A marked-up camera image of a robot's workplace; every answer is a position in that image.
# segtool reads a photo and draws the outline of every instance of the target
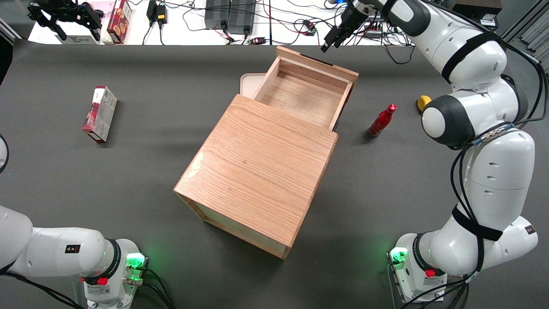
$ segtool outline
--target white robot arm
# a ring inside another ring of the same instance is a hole
[[[0,139],[0,171],[7,164],[7,144]],[[77,276],[89,307],[130,308],[145,257],[127,239],[106,239],[91,229],[34,228],[29,218],[0,206],[0,275]]]
[[[514,81],[502,75],[507,57],[491,32],[423,0],[348,3],[322,51],[339,47],[379,10],[452,87],[452,94],[426,106],[422,125],[436,142],[461,150],[452,167],[453,173],[460,161],[463,190],[455,190],[460,203],[440,230],[406,234],[389,254],[404,302],[441,301],[448,274],[465,275],[469,283],[481,269],[523,256],[537,245],[536,230],[520,216],[535,144],[514,128],[528,103]]]

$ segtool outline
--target red button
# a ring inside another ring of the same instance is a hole
[[[99,279],[97,279],[97,284],[98,285],[107,285],[108,281],[109,281],[109,279],[107,279],[107,278],[99,278]]]
[[[431,277],[436,276],[436,273],[435,273],[435,271],[432,270],[432,269],[427,269],[427,270],[425,271],[425,275],[427,276],[427,278],[431,278]]]

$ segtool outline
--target yellow sponge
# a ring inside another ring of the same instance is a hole
[[[431,98],[428,97],[428,96],[421,96],[419,97],[419,99],[417,100],[417,108],[423,112],[423,110],[425,110],[425,106],[427,104],[429,104],[431,102]]]

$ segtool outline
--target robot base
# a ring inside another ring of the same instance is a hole
[[[395,249],[406,249],[406,253],[403,255],[404,261],[400,264],[392,265],[393,277],[395,279],[396,286],[399,288],[400,297],[403,303],[408,303],[412,299],[416,298],[419,294],[435,288],[439,285],[446,284],[447,274],[439,277],[427,278],[425,271],[422,270],[416,262],[413,255],[412,244],[417,234],[406,234],[399,238],[396,242]],[[387,254],[389,262],[393,262],[390,254]],[[428,302],[439,295],[444,293],[445,288],[440,288],[429,294],[420,297],[414,302]],[[437,301],[444,301],[444,297],[437,299]]]
[[[126,256],[129,253],[139,252],[139,249],[131,240],[117,239],[116,242],[120,246],[121,261],[114,275],[109,278],[109,284],[98,286],[84,283],[89,309],[129,309],[133,304],[137,286],[123,283],[122,280],[130,277],[142,277],[142,271],[129,269],[126,266]]]

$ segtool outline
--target wooden box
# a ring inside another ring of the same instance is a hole
[[[357,78],[278,47],[256,100],[234,98],[174,192],[204,221],[285,259]]]

